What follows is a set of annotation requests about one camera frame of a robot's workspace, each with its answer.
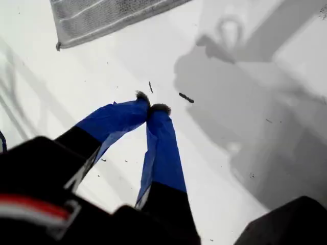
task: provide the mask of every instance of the debris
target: debris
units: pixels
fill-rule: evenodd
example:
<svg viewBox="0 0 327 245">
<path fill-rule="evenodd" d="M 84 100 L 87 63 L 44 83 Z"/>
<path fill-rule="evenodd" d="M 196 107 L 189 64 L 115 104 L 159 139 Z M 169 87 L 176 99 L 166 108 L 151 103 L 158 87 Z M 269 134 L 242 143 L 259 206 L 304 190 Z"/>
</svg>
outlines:
<svg viewBox="0 0 327 245">
<path fill-rule="evenodd" d="M 61 47 L 61 42 L 57 42 L 57 44 L 56 44 L 56 50 L 57 51 L 60 51 L 60 47 Z"/>
<path fill-rule="evenodd" d="M 183 94 L 183 93 L 179 93 L 179 96 L 181 96 L 182 98 L 186 99 L 186 100 L 187 100 L 188 102 L 190 102 L 190 103 L 194 103 L 194 100 L 193 100 L 193 99 L 187 97 L 187 96 L 186 96 L 185 94 Z"/>
<path fill-rule="evenodd" d="M 149 86 L 150 86 L 150 90 L 153 93 L 152 87 L 151 87 L 151 83 L 149 82 Z"/>
</svg>

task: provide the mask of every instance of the red stripe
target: red stripe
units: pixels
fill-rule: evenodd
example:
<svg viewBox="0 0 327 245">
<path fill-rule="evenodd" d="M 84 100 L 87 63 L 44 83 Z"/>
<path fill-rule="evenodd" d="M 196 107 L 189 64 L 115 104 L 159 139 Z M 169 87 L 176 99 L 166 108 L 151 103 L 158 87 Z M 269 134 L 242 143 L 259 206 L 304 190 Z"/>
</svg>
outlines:
<svg viewBox="0 0 327 245">
<path fill-rule="evenodd" d="M 31 197 L 17 195 L 17 194 L 0 194 L 1 204 L 15 204 L 26 208 L 33 209 L 38 212 L 44 212 L 52 216 L 68 219 L 69 212 L 61 207 L 57 207 L 51 203 L 40 201 Z"/>
</svg>

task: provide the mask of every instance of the black object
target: black object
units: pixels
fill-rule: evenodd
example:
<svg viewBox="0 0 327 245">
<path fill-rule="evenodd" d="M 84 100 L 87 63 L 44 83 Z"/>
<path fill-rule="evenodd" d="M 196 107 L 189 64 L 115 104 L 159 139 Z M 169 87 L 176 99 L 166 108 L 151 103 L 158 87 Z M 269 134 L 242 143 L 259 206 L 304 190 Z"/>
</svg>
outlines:
<svg viewBox="0 0 327 245">
<path fill-rule="evenodd" d="M 123 206 L 114 214 L 74 195 L 72 190 L 93 166 L 100 145 L 73 127 L 55 141 L 37 137 L 0 154 L 0 195 L 22 195 L 71 213 L 64 227 L 54 229 L 0 212 L 3 241 L 200 244 L 182 191 L 153 183 L 143 208 Z"/>
<path fill-rule="evenodd" d="M 327 244 L 327 211 L 301 197 L 252 221 L 235 245 Z"/>
</svg>

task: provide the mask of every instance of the gray fabric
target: gray fabric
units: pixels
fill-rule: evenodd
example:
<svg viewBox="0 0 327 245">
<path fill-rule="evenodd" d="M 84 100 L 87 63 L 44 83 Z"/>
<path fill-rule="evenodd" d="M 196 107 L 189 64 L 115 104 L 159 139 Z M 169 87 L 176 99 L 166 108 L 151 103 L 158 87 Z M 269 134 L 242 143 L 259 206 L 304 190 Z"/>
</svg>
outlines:
<svg viewBox="0 0 327 245">
<path fill-rule="evenodd" d="M 190 0 L 51 0 L 58 48 L 115 32 Z"/>
</svg>

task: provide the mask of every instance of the striped fabric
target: striped fabric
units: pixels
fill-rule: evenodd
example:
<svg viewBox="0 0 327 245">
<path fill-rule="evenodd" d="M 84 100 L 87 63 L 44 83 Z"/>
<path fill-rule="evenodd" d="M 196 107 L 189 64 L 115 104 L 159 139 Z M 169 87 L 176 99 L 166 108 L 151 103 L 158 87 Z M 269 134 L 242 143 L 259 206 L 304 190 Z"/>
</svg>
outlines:
<svg viewBox="0 0 327 245">
<path fill-rule="evenodd" d="M 60 48 L 115 32 L 190 0 L 51 0 Z"/>
</svg>

